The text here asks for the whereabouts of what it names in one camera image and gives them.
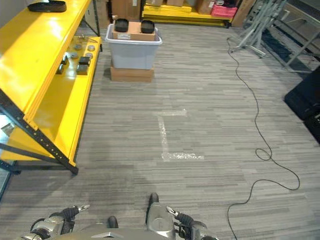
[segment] plastic storage tote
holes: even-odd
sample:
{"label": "plastic storage tote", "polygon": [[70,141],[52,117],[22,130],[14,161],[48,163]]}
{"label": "plastic storage tote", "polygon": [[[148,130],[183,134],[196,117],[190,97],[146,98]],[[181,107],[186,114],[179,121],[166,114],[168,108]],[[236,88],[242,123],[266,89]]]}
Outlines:
{"label": "plastic storage tote", "polygon": [[151,69],[157,48],[162,44],[158,29],[155,28],[155,41],[134,41],[113,39],[113,28],[113,24],[108,26],[104,39],[109,43],[113,66],[117,69]]}
{"label": "plastic storage tote", "polygon": [[226,7],[226,6],[214,5],[211,12],[211,16],[233,18],[237,12],[237,9],[238,9],[237,7]]}

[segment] electrical cord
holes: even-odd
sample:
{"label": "electrical cord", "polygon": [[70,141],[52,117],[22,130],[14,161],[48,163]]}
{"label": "electrical cord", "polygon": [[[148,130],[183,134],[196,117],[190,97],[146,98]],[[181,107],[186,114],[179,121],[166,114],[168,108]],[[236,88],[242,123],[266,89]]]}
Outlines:
{"label": "electrical cord", "polygon": [[[229,56],[230,56],[230,57],[236,62],[236,64],[237,64],[237,66],[236,66],[236,68],[235,68],[235,74],[236,74],[236,76],[238,77],[238,79],[241,80],[241,82],[243,82],[243,83],[245,84],[245,86],[250,90],[250,92],[251,92],[252,95],[253,95],[254,101],[255,101],[255,103],[256,103],[256,114],[255,114],[255,117],[254,117],[254,125],[255,125],[255,128],[256,128],[257,132],[259,133],[260,137],[262,138],[262,140],[264,141],[265,145],[267,146],[267,148],[268,148],[268,150],[269,150],[269,152],[267,152],[266,150],[264,150],[264,149],[262,149],[262,148],[256,148],[256,149],[255,149],[255,155],[256,155],[259,159],[261,159],[262,161],[272,161],[272,162],[273,162],[274,164],[276,164],[277,166],[279,166],[279,167],[281,167],[281,168],[283,168],[283,169],[285,169],[285,170],[293,173],[293,174],[296,176],[297,180],[298,180],[298,185],[297,185],[297,187],[295,187],[295,188],[290,188],[290,187],[287,187],[287,186],[285,186],[285,185],[283,185],[283,184],[281,184],[281,183],[279,183],[279,182],[277,182],[277,181],[273,181],[273,180],[270,180],[270,179],[258,179],[258,180],[256,180],[256,181],[252,184],[251,189],[250,189],[249,197],[247,198],[246,201],[244,201],[244,202],[236,202],[236,203],[232,203],[231,205],[229,205],[229,207],[228,207],[228,209],[227,209],[228,225],[229,225],[229,227],[230,227],[230,229],[231,229],[231,232],[232,232],[234,238],[237,240],[238,238],[237,238],[237,236],[236,236],[236,234],[235,234],[235,231],[234,231],[233,228],[232,228],[232,225],[231,225],[231,223],[230,223],[230,217],[229,217],[230,209],[231,209],[233,206],[245,205],[245,204],[247,204],[247,203],[250,201],[250,199],[251,199],[252,192],[253,192],[253,190],[254,190],[254,186],[255,186],[258,182],[271,182],[271,183],[275,183],[275,184],[277,184],[277,185],[279,185],[279,186],[281,186],[281,187],[283,187],[283,188],[285,188],[285,189],[287,189],[287,190],[295,191],[295,190],[299,189],[299,187],[300,187],[300,178],[299,178],[299,176],[298,176],[294,171],[292,171],[291,169],[289,169],[289,168],[287,168],[287,167],[285,167],[285,166],[282,166],[281,164],[277,163],[277,162],[273,159],[273,151],[272,151],[272,148],[270,147],[269,143],[267,142],[267,140],[265,139],[265,137],[264,137],[263,134],[261,133],[261,130],[259,129],[258,124],[257,124],[257,118],[258,118],[259,112],[260,112],[260,107],[259,107],[258,99],[257,99],[257,97],[256,97],[256,94],[255,94],[254,90],[248,85],[248,83],[247,83],[245,80],[243,80],[243,79],[239,76],[238,68],[240,67],[240,63],[239,63],[238,60],[235,59],[234,56],[232,56],[232,54],[231,54],[232,52],[231,52],[231,45],[230,45],[230,43],[229,43],[229,39],[232,39],[232,37],[228,37],[228,38],[226,39],[226,42],[227,42],[227,44],[228,44],[228,51],[227,51],[227,52],[228,52]],[[259,152],[265,153],[267,157],[262,157],[261,155],[259,155]]]}

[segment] cardboard box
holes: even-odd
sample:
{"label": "cardboard box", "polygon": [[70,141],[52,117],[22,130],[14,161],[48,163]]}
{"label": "cardboard box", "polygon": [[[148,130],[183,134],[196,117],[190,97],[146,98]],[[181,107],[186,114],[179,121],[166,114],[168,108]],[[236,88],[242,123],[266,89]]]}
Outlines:
{"label": "cardboard box", "polygon": [[164,0],[146,0],[145,3],[152,6],[160,7],[164,3]]}
{"label": "cardboard box", "polygon": [[142,33],[141,22],[130,21],[127,32],[119,32],[112,30],[113,39],[135,40],[135,41],[154,41],[156,33]]}
{"label": "cardboard box", "polygon": [[198,14],[210,15],[214,4],[215,0],[197,0],[196,10]]}
{"label": "cardboard box", "polygon": [[115,68],[112,63],[110,67],[111,81],[129,83],[151,83],[155,74],[155,68],[134,69],[134,68]]}
{"label": "cardboard box", "polygon": [[127,0],[126,2],[126,19],[140,20],[141,0]]}
{"label": "cardboard box", "polygon": [[96,8],[98,13],[100,28],[105,29],[109,25],[108,12],[107,12],[108,0],[97,0]]}
{"label": "cardboard box", "polygon": [[184,0],[167,0],[167,5],[182,7],[184,5]]}
{"label": "cardboard box", "polygon": [[118,19],[140,20],[141,0],[113,0],[112,14]]}
{"label": "cardboard box", "polygon": [[232,20],[232,26],[233,27],[242,27],[244,20],[246,19],[251,7],[255,4],[256,0],[243,0],[240,6],[238,7],[238,10],[236,11],[236,14]]}

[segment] yellow metal shelving unit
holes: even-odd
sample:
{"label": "yellow metal shelving unit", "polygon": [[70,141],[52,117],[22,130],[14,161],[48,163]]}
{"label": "yellow metal shelving unit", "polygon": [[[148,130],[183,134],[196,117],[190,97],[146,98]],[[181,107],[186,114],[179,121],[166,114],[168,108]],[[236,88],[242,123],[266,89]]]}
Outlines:
{"label": "yellow metal shelving unit", "polygon": [[187,11],[187,7],[175,7],[162,5],[156,6],[144,6],[142,17],[144,20],[151,20],[157,23],[178,23],[178,24],[196,24],[207,26],[225,26],[229,27],[233,18],[211,16],[205,14],[199,14],[194,8],[190,8]]}
{"label": "yellow metal shelving unit", "polygon": [[[7,142],[0,143],[0,168],[14,174],[41,166],[11,166],[9,160],[42,160],[78,173],[75,154],[95,72],[101,38],[89,42],[74,36],[91,0],[65,0],[60,13],[31,12],[27,8],[0,29],[0,109],[15,124]],[[100,35],[96,0],[95,19]],[[77,75],[79,59],[71,59],[74,45],[84,56],[94,45],[87,75]],[[69,63],[56,74],[64,55]]]}

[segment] black speaker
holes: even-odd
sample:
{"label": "black speaker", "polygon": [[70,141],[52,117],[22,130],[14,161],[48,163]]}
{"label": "black speaker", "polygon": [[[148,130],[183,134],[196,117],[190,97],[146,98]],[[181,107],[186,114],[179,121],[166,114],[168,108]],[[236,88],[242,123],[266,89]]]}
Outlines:
{"label": "black speaker", "polygon": [[303,123],[320,144],[320,112],[314,116],[309,117]]}
{"label": "black speaker", "polygon": [[320,112],[320,66],[285,95],[284,101],[301,120]]}

